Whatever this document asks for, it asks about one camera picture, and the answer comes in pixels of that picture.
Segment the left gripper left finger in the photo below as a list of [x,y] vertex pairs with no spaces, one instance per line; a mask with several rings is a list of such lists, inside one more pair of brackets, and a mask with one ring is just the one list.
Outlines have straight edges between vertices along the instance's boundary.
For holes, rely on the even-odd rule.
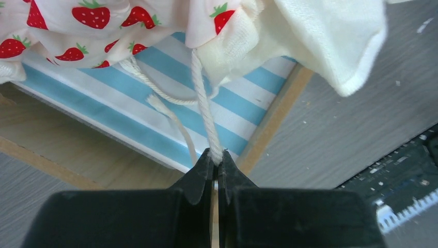
[[206,149],[166,189],[54,193],[22,246],[211,247],[213,172]]

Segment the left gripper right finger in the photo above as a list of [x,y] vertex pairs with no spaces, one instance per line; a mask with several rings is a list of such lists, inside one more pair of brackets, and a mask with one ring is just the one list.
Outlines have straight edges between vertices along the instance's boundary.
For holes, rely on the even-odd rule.
[[217,179],[220,247],[387,247],[356,192],[261,188],[227,151]]

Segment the blue striped mattress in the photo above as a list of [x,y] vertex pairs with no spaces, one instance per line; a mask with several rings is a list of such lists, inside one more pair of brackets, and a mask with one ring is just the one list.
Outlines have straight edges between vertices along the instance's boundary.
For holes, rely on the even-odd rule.
[[[137,54],[139,66],[165,92],[176,98],[194,98],[190,50],[185,35],[175,33]],[[146,100],[153,90],[120,66],[102,69],[59,68],[35,53],[23,63],[27,79],[21,87],[111,136],[124,139],[172,168],[187,172],[192,160],[175,123]],[[220,88],[211,102],[222,145],[234,159],[247,146],[274,98],[295,66],[291,58],[277,57]]]

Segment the wooden pet bed frame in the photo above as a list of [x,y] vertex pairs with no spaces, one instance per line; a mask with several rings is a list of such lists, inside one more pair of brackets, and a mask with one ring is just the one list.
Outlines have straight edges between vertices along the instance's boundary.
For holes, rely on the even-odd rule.
[[182,175],[21,86],[1,86],[1,152],[86,190],[162,188]]

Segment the strawberry print ruffled blanket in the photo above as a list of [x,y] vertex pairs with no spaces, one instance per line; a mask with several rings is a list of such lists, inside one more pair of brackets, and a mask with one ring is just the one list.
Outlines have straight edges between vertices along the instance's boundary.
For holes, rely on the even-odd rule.
[[350,96],[387,1],[1,1],[12,83],[183,172],[209,142],[244,159],[299,64]]

